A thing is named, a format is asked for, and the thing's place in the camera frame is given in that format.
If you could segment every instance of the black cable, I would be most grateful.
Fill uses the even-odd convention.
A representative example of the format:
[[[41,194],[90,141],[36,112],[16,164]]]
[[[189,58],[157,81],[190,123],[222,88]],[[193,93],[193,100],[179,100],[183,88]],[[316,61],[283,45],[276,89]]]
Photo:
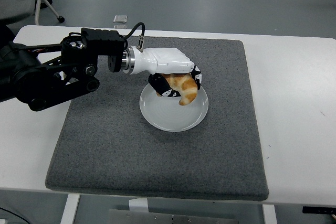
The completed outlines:
[[[133,29],[130,31],[129,34],[127,34],[126,36],[124,36],[124,39],[128,39],[129,37],[132,36],[132,34],[135,32],[135,30],[139,27],[142,26],[142,31],[141,31],[141,35],[144,36],[145,35],[145,24],[142,22],[137,23]]]
[[[2,207],[0,207],[0,209],[4,210],[5,212],[9,212],[12,215],[15,215],[16,217],[19,217],[21,220],[24,220],[25,222],[27,222],[28,224],[30,224],[30,222],[28,220],[26,220],[25,218],[21,217],[20,215],[17,215],[17,214],[15,214],[15,213],[13,213],[13,212],[11,212],[9,210],[6,210],[5,208],[2,208]]]

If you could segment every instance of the black cable on floor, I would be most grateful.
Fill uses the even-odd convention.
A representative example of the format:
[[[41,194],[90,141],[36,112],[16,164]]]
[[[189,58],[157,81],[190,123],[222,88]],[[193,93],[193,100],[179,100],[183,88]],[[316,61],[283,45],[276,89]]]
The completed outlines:
[[[24,220],[25,222],[27,222],[28,224],[30,224],[30,222],[28,220],[26,220],[25,218],[21,217],[20,215],[17,215],[17,214],[15,214],[15,213],[13,213],[13,212],[5,209],[5,208],[2,208],[2,207],[0,207],[0,209],[3,210],[3,211],[5,211],[5,212],[9,212],[12,215],[15,215],[16,217],[19,217],[21,220]]]

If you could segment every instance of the gray floor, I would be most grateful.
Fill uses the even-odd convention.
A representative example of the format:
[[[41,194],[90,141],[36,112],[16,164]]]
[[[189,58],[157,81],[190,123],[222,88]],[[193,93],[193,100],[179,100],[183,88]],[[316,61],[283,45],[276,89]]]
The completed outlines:
[[[50,10],[43,9],[40,15],[41,25],[111,28],[116,14],[127,14],[128,28],[142,21],[150,30],[336,38],[334,31],[336,0],[53,0],[53,2],[54,8],[65,17],[66,22],[58,23]],[[10,28],[17,33],[21,27],[33,24],[34,17],[30,17],[10,25]],[[32,211],[39,211],[43,215],[64,204],[63,198],[51,195],[50,197],[56,197],[55,205],[41,206],[40,203],[45,202],[43,195],[35,194],[35,198],[30,196],[35,210],[31,206],[20,205],[18,201],[13,203],[13,199],[9,196],[0,201],[2,204],[0,206],[12,207],[25,216],[32,214],[30,213]],[[80,200],[76,223],[99,223],[97,219],[104,223],[103,220],[106,220],[102,217],[104,211],[118,206],[123,209],[127,205],[127,200],[119,197],[84,196]],[[254,216],[253,221],[257,221],[260,214],[258,209],[252,209],[254,206],[245,207],[241,204],[199,205],[197,202],[179,200],[157,200],[152,204],[153,211],[173,214],[225,216],[231,209],[236,214],[244,212],[246,216]],[[333,223],[330,216],[302,214],[302,206],[277,206],[276,211],[279,224]],[[58,223],[35,220],[33,223]]]

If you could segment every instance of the chair wheel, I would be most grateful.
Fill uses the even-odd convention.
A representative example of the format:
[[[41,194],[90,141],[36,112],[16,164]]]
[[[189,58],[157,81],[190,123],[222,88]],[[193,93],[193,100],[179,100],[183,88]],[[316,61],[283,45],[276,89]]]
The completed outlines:
[[[65,18],[62,16],[59,16],[57,19],[60,23],[63,23],[65,21]]]

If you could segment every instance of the metal bracket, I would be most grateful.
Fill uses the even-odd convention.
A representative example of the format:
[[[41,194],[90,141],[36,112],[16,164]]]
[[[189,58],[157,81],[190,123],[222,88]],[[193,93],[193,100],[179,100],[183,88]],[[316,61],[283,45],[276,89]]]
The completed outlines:
[[[136,212],[109,210],[109,224],[238,224],[237,220],[196,217],[184,215],[159,214],[154,212]]]

